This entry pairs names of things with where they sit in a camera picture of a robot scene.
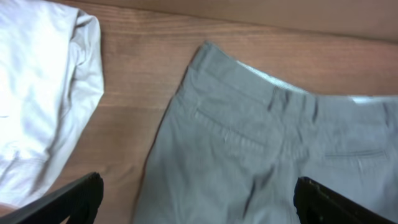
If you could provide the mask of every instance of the black object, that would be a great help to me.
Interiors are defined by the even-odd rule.
[[[104,182],[92,172],[0,218],[0,224],[58,224],[67,217],[67,224],[92,224],[103,195]]]
[[[293,201],[301,224],[394,224],[308,177],[298,178]]]

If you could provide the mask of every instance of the gray fabric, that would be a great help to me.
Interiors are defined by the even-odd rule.
[[[134,223],[300,223],[306,175],[398,222],[396,98],[277,87],[205,43],[152,148]]]

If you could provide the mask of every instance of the waistband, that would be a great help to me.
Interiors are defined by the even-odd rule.
[[[311,123],[390,125],[398,120],[396,96],[317,95],[268,75],[261,77],[261,74],[266,75],[226,55],[215,44],[205,42],[191,62],[180,91],[198,107],[204,107],[216,116],[215,119],[225,119],[230,113],[245,113],[247,109],[250,110],[247,113],[257,110],[260,116],[268,112],[279,119]],[[217,99],[221,104],[227,102],[230,110],[217,111]],[[361,99],[371,100],[360,103]]]

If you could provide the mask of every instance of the folded white fabric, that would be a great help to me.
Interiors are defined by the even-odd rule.
[[[0,1],[0,203],[54,183],[102,94],[96,17],[47,1]]]

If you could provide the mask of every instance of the brown wooden floor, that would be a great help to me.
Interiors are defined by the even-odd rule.
[[[129,223],[162,115],[204,40],[270,75],[327,94],[398,94],[398,45],[59,1],[98,17],[105,94],[52,189],[97,171],[96,223]]]

